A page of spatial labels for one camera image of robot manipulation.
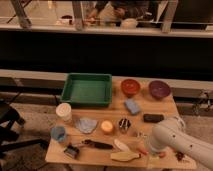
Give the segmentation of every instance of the yellow object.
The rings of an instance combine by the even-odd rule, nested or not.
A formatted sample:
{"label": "yellow object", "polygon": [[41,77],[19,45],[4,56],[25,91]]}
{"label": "yellow object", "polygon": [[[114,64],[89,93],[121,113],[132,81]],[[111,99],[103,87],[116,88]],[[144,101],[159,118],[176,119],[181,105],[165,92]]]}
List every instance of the yellow object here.
{"label": "yellow object", "polygon": [[110,121],[103,121],[101,123],[101,130],[105,133],[105,134],[110,134],[113,132],[114,126],[112,124],[112,122]]}
{"label": "yellow object", "polygon": [[117,160],[117,161],[130,161],[133,159],[138,159],[141,158],[141,155],[138,153],[134,153],[131,151],[121,151],[117,153],[111,153],[110,158],[112,160]]}

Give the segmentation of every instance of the blue sponge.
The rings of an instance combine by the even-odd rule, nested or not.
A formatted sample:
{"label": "blue sponge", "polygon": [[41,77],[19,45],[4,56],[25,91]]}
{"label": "blue sponge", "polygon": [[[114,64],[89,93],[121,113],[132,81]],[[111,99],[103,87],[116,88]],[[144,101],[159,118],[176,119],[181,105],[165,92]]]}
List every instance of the blue sponge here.
{"label": "blue sponge", "polygon": [[124,104],[132,115],[136,115],[141,111],[139,106],[132,99],[126,100]]}

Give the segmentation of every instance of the orange bowl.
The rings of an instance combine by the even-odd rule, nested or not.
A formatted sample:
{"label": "orange bowl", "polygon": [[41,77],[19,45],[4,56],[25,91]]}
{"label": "orange bowl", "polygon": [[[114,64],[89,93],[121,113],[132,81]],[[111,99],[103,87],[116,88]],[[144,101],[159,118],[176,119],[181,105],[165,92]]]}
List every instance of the orange bowl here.
{"label": "orange bowl", "polygon": [[140,89],[141,86],[136,80],[126,79],[121,82],[121,90],[129,98],[137,94]]}

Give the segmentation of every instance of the cup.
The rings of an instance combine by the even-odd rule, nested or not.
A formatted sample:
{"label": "cup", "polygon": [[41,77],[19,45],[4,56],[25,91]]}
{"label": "cup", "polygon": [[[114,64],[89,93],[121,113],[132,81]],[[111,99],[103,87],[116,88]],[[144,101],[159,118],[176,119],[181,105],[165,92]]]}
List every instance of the cup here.
{"label": "cup", "polygon": [[72,108],[69,103],[61,103],[56,108],[56,114],[64,121],[72,121]]}
{"label": "cup", "polygon": [[50,136],[59,143],[65,142],[67,137],[65,128],[63,126],[53,127],[51,129]]}

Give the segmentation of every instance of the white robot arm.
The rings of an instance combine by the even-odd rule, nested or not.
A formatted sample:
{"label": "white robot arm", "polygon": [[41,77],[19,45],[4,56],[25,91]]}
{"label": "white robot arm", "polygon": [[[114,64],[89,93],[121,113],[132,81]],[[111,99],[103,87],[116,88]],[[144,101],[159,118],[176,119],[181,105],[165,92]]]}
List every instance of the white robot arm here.
{"label": "white robot arm", "polygon": [[146,147],[151,153],[172,147],[213,170],[213,145],[184,133],[185,123],[180,117],[172,117],[156,124],[147,138]]}

